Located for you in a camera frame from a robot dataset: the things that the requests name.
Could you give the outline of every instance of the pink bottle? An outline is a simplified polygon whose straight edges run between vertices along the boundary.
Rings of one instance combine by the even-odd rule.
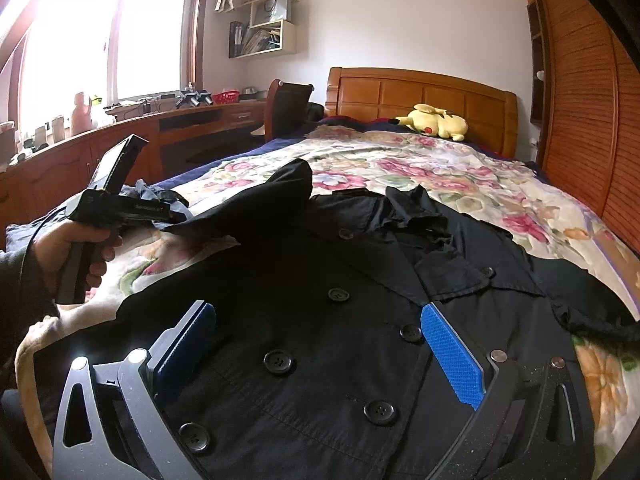
[[[84,92],[78,92],[74,97],[76,107],[71,112],[71,135],[83,134],[93,129],[91,122],[91,99],[84,104]]]

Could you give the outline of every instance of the yellow stuffed animal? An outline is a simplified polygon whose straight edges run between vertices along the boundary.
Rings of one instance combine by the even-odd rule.
[[[465,140],[468,125],[462,117],[429,105],[415,105],[414,108],[407,117],[396,117],[397,124],[431,137]]]

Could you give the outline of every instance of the navy blue bed sheet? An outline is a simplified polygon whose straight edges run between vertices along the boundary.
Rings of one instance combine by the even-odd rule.
[[[162,182],[158,183],[158,186],[162,187],[163,189],[172,189],[176,186],[186,184],[191,180],[195,180],[196,178],[203,176],[205,173],[207,173],[207,171],[211,170],[212,168],[216,168],[222,162],[233,160],[240,156],[263,155],[265,153],[274,152],[275,150],[279,150],[281,148],[286,148],[287,146],[292,146],[293,144],[304,140],[306,134],[311,133],[321,124],[326,124],[328,126],[345,126],[347,128],[352,128],[353,130],[356,130],[358,132],[369,132],[375,130],[384,132],[395,132],[399,134],[414,133],[414,131],[409,129],[407,126],[390,124],[386,119],[371,121],[370,123],[362,123],[350,117],[328,117],[317,123],[306,123],[295,132],[290,134],[290,136],[270,140],[270,142],[266,142],[259,148],[255,148],[250,152],[239,153],[238,155],[231,155],[225,158],[221,158],[220,160],[214,160],[213,162],[205,164],[204,166],[200,166],[199,168],[195,168],[194,170],[189,170],[183,174],[168,178],[167,180],[163,180]],[[473,149],[478,150],[478,152],[484,153],[491,158],[496,158],[498,160],[516,160],[514,158],[507,158],[498,155],[497,153],[485,149],[482,146],[478,146],[477,144],[474,144],[472,142],[464,142],[464,144],[471,146]],[[535,173],[538,180],[540,180],[544,184],[549,184],[549,180],[547,179],[545,173],[542,171],[542,168],[540,168],[535,162],[525,162],[524,164]]]

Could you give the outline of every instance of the wooden headboard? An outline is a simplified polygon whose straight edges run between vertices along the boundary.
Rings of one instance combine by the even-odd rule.
[[[359,121],[405,116],[418,103],[444,108],[469,124],[466,140],[514,156],[518,136],[516,96],[442,74],[397,68],[342,68],[329,72],[326,113]]]

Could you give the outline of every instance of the black coat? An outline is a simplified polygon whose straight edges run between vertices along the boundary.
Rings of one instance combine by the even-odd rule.
[[[115,321],[39,352],[50,430],[72,358],[97,364],[149,348],[202,299],[218,314],[212,350],[163,409],[175,431],[187,422],[207,429],[211,444],[197,460],[212,478],[426,478],[472,414],[415,330],[421,308],[439,300],[483,352],[532,365],[563,357],[593,441],[570,332],[637,340],[613,292],[568,261],[529,256],[507,231],[421,187],[309,199],[310,190],[308,164],[294,161],[169,228],[231,234],[241,245],[127,298]],[[273,350],[284,352],[265,363]],[[385,425],[365,415],[376,400],[395,412]]]

